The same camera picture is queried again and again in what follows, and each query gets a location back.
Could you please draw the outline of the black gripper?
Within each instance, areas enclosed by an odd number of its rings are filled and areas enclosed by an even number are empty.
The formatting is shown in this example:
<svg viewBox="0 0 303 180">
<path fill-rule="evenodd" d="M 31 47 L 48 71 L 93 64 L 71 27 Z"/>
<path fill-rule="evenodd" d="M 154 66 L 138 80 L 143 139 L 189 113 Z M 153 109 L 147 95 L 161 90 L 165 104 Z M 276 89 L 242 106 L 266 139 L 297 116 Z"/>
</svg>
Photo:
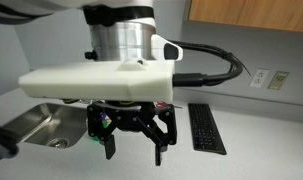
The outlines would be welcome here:
<svg viewBox="0 0 303 180">
<path fill-rule="evenodd" d="M 106 158 L 116 152 L 112 132 L 142 132 L 155 144 L 155 165 L 160 166 L 166 145 L 177 142 L 175 109 L 172 104 L 156 106 L 153 102 L 136 102 L 124 105 L 117 101 L 96 101 L 87 107 L 88 133 L 104 141 Z"/>
</svg>

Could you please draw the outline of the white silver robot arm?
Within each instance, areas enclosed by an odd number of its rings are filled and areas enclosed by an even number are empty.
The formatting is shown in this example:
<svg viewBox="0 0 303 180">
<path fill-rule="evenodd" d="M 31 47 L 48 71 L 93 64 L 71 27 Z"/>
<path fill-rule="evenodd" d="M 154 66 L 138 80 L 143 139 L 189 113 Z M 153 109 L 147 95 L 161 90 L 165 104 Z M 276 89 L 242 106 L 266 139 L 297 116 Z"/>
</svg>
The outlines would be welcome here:
<svg viewBox="0 0 303 180">
<path fill-rule="evenodd" d="M 25 24 L 80 9 L 92 50 L 82 63 L 34 70 L 19 78 L 33 98 L 88 100 L 87 128 L 115 153 L 113 131 L 141 132 L 155 144 L 155 163 L 177 141 L 172 105 L 174 63 L 183 50 L 156 34 L 153 0 L 0 0 L 0 24 Z"/>
</svg>

